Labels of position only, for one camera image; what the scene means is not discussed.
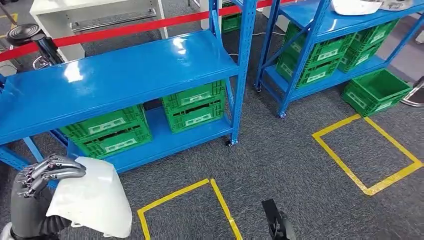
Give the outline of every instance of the floor marking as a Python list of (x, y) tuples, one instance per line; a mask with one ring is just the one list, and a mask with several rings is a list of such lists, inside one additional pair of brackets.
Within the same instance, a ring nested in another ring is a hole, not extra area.
[(381, 135), (383, 135), (389, 142), (391, 142), (396, 148), (398, 148), (403, 154), (405, 154), (409, 159), (413, 161), (413, 163), (398, 172), (386, 177), (384, 180), (374, 184), (371, 187), (366, 187), (361, 180), (349, 169), (348, 166), (340, 159), (339, 156), (323, 141), (321, 138), (325, 134), (336, 130), (346, 124), (351, 123), (354, 120), (360, 119), (361, 116), (359, 114), (355, 114), (346, 119), (343, 119), (339, 122), (334, 123), (331, 126), (328, 126), (320, 131), (312, 134), (312, 137), (321, 145), (322, 148), (334, 159), (334, 161), (340, 166), (341, 169), (352, 179), (352, 181), (366, 194), (372, 196), (381, 190), (387, 188), (388, 186), (396, 183), (397, 181), (403, 179), (409, 174), (413, 173), (417, 169), (423, 166), (423, 163), (416, 158), (411, 152), (409, 152), (404, 146), (402, 146), (398, 141), (396, 141), (392, 136), (390, 136), (387, 132), (385, 132), (380, 126), (378, 126), (375, 122), (373, 122), (369, 117), (364, 117), (364, 120), (369, 123), (374, 129), (376, 129)]
[(215, 182), (215, 179), (212, 178), (210, 180), (210, 184), (212, 185), (213, 191), (215, 191), (215, 195), (218, 198), (219, 203), (221, 204), (222, 210), (224, 210), (226, 219), (228, 219), (229, 225), (232, 228), (232, 232), (235, 235), (235, 239), (237, 239), (237, 240), (243, 239), (242, 235), (240, 234), (239, 228), (236, 225), (236, 222), (231, 217), (230, 210), (228, 209), (228, 206), (227, 206), (227, 204), (226, 204), (226, 202), (223, 198), (223, 195), (221, 194), (220, 189), (218, 188), (217, 183)]
[(231, 217), (230, 210), (228, 209), (228, 206), (227, 206), (227, 204), (226, 204), (226, 202), (223, 198), (223, 195), (221, 194), (220, 189), (217, 186), (217, 183), (215, 182), (215, 179), (213, 179), (213, 178), (210, 181), (209, 181), (209, 179), (206, 178), (206, 179), (198, 181), (198, 182), (196, 182), (196, 183), (194, 183), (190, 186), (186, 186), (186, 187), (184, 187), (180, 190), (177, 190), (177, 191), (175, 191), (171, 194), (168, 194), (168, 195), (166, 195), (166, 196), (164, 196), (164, 197), (162, 197), (162, 198), (140, 208), (139, 210), (137, 210), (137, 214), (138, 214), (138, 217), (140, 218), (140, 222), (141, 222), (141, 228), (143, 229), (144, 238), (146, 240), (151, 239), (149, 227), (147, 225), (146, 217), (145, 217), (145, 214), (144, 214), (146, 211), (148, 211), (148, 210), (150, 210), (154, 207), (157, 207), (158, 205), (163, 204), (164, 202), (166, 202), (168, 200), (171, 200), (175, 197), (178, 197), (180, 195), (188, 193), (188, 192), (190, 192), (190, 191), (192, 191), (192, 190), (194, 190), (198, 187), (201, 187), (205, 184), (208, 184), (208, 183), (210, 183), (212, 185), (213, 191), (215, 192), (215, 195), (218, 198), (219, 203), (221, 204), (221, 207), (222, 207), (222, 209), (225, 213), (225, 216), (229, 221), (229, 224), (232, 228), (232, 231), (234, 232), (235, 238), (237, 240), (242, 240), (243, 238), (242, 238), (242, 235), (240, 234), (239, 229), (237, 228), (236, 222)]
[[(12, 18), (15, 22), (18, 22), (18, 14), (17, 13), (12, 13), (11, 16), (12, 16)], [(0, 16), (0, 19), (7, 18), (7, 17), (8, 16), (6, 16), (6, 15), (2, 15), (2, 16)], [(14, 27), (16, 27), (16, 26), (15, 26), (15, 24), (12, 23), (12, 25), (10, 26), (10, 29), (13, 29)], [(6, 37), (6, 35), (0, 35), (0, 39), (4, 38), (4, 37)]]

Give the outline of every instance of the crate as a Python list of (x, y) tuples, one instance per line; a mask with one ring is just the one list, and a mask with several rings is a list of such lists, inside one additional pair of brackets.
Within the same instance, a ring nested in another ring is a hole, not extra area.
[(346, 54), (341, 58), (340, 64), (338, 65), (338, 69), (344, 73), (352, 70), (354, 67), (359, 64), (367, 61), (369, 58), (374, 56), (376, 52), (380, 48), (380, 44), (371, 46), (369, 49), (364, 49), (362, 51), (356, 51), (354, 49), (349, 48)]
[(226, 82), (218, 80), (192, 89), (162, 97), (162, 105), (168, 112), (181, 112), (213, 102), (225, 95)]
[(360, 52), (372, 46), (381, 46), (398, 21), (399, 19), (396, 19), (359, 31), (355, 35), (350, 48)]
[[(299, 27), (293, 23), (289, 23), (286, 31), (286, 35), (283, 41), (288, 42), (290, 39), (295, 37), (301, 31)], [(356, 33), (340, 36), (331, 40), (316, 43), (312, 51), (309, 54), (306, 65), (317, 66), (335, 59), (342, 57), (348, 50), (352, 43)], [(291, 55), (295, 59), (298, 59), (302, 50), (302, 47), (306, 41), (306, 34), (300, 35), (290, 46), (284, 50), (283, 55)]]
[[(312, 83), (322, 80), (336, 70), (342, 57), (334, 60), (321, 63), (320, 65), (305, 65), (299, 80), (297, 81), (296, 88), (301, 88)], [(281, 55), (276, 65), (276, 71), (283, 76), (288, 82), (291, 81), (297, 60), (291, 55)]]
[(143, 126), (148, 131), (142, 104), (61, 127), (60, 130), (73, 142), (84, 143), (135, 125)]
[(146, 131), (141, 125), (135, 125), (87, 142), (75, 142), (75, 144), (87, 157), (101, 159), (151, 140), (152, 135), (149, 130)]
[(222, 22), (221, 31), (223, 34), (234, 31), (234, 30), (239, 30), (240, 26), (242, 25), (242, 14), (235, 13), (235, 14), (223, 16), (221, 22)]
[(218, 100), (181, 112), (169, 112), (165, 109), (171, 131), (179, 133), (222, 118), (225, 110), (225, 99), (225, 95), (222, 95)]
[(367, 117), (396, 105), (411, 89), (386, 69), (380, 69), (353, 78), (341, 97), (362, 117)]

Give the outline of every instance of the caster wheel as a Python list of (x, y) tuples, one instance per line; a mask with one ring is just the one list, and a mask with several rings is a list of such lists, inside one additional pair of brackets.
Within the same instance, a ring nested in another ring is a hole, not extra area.
[(277, 118), (279, 118), (279, 119), (284, 119), (284, 118), (286, 118), (286, 116), (287, 116), (287, 114), (284, 112), (283, 114), (281, 114), (281, 115), (277, 115)]

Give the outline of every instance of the shelf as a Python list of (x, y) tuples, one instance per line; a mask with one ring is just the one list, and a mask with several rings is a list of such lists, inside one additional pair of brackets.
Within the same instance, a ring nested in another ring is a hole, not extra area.
[[(290, 102), (298, 100), (300, 98), (314, 94), (321, 90), (328, 89), (338, 84), (344, 83), (352, 78), (375, 71), (377, 69), (385, 68), (386, 66), (387, 64), (384, 60), (374, 55), (369, 60), (365, 61), (364, 63), (361, 63), (360, 65), (358, 65), (357, 67), (349, 71), (348, 73), (344, 73), (336, 69), (331, 76), (321, 81), (295, 89), (291, 93), (289, 100)], [(289, 84), (281, 75), (277, 73), (275, 65), (266, 67), (265, 72), (271, 77), (271, 79), (282, 91), (284, 92), (287, 91)]]
[[(153, 141), (105, 158), (106, 161), (115, 165), (118, 173), (228, 135), (233, 130), (225, 116), (219, 120), (174, 134), (171, 132), (162, 107), (146, 111), (146, 118), (153, 135)], [(69, 143), (68, 156), (83, 155), (72, 142)]]
[[(300, 28), (304, 28), (314, 19), (319, 2), (319, 0), (308, 0), (281, 5), (279, 7), (279, 14), (284, 15)], [(374, 14), (360, 16), (339, 15), (329, 6), (314, 40), (315, 42), (322, 42), (337, 38), (423, 10), (424, 0), (414, 0), (412, 7), (402, 11), (387, 11), (380, 9)]]
[(202, 30), (12, 75), (0, 145), (238, 74)]

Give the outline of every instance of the green crate on floor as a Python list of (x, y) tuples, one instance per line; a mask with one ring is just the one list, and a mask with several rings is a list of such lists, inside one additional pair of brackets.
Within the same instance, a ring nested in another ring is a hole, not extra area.
[(231, 14), (222, 17), (222, 27), (221, 31), (223, 34), (239, 30), (242, 25), (242, 15), (240, 13)]
[(171, 131), (179, 133), (222, 118), (225, 110), (225, 99), (226, 96), (222, 95), (217, 100), (180, 112), (169, 112), (165, 109)]
[(353, 78), (341, 97), (362, 117), (396, 105), (411, 87), (386, 69)]
[(359, 31), (355, 35), (350, 48), (360, 52), (372, 46), (381, 46), (398, 21), (399, 19)]
[[(320, 65), (305, 65), (299, 80), (297, 81), (296, 88), (301, 88), (309, 84), (322, 80), (336, 70), (342, 57), (321, 63)], [(295, 70), (297, 60), (291, 55), (281, 55), (276, 65), (276, 71), (283, 76), (288, 82), (291, 81), (293, 72)]]
[[(292, 39), (300, 31), (301, 29), (299, 27), (293, 23), (289, 23), (283, 44), (290, 41), (290, 39)], [(309, 54), (306, 65), (317, 66), (342, 57), (351, 45), (355, 35), (356, 33), (351, 33), (331, 40), (316, 43)], [(307, 35), (305, 33), (300, 35), (290, 46), (287, 47), (286, 50), (284, 50), (283, 55), (289, 54), (295, 59), (298, 59), (302, 47), (305, 44), (306, 37)]]
[(73, 142), (82, 143), (134, 125), (145, 126), (148, 131), (143, 104), (64, 126), (60, 130)]
[(88, 157), (101, 159), (148, 143), (151, 140), (150, 131), (146, 131), (143, 126), (136, 125), (84, 143), (76, 142), (75, 144)]
[(221, 95), (225, 95), (225, 91), (225, 80), (218, 80), (164, 96), (162, 104), (168, 112), (181, 112), (187, 108), (195, 108), (204, 103), (213, 102), (216, 98), (221, 98)]
[(380, 44), (377, 44), (375, 46), (371, 46), (369, 49), (364, 49), (362, 51), (356, 51), (349, 48), (341, 59), (340, 64), (338, 65), (338, 69), (344, 73), (347, 73), (354, 67), (374, 56), (374, 54), (376, 54), (376, 52), (379, 50), (380, 46)]

